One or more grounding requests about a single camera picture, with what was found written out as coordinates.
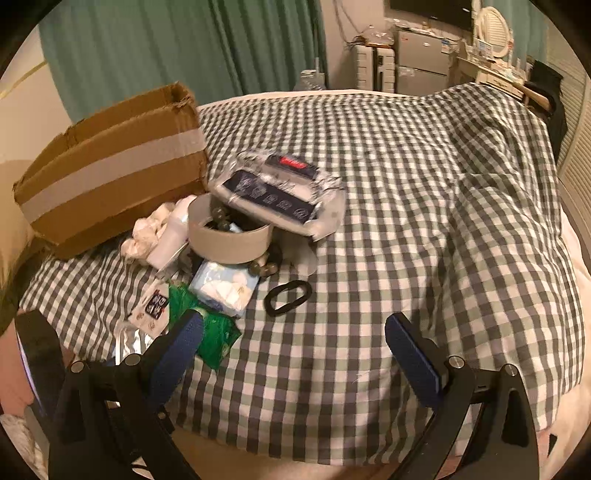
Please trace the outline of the person left hand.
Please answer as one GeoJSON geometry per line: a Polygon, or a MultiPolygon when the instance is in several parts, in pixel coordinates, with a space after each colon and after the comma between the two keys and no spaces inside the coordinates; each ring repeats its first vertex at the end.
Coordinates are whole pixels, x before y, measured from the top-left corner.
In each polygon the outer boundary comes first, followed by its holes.
{"type": "Polygon", "coordinates": [[[26,407],[34,402],[34,394],[26,377],[14,322],[2,334],[0,347],[1,410],[23,417],[26,407]]]}

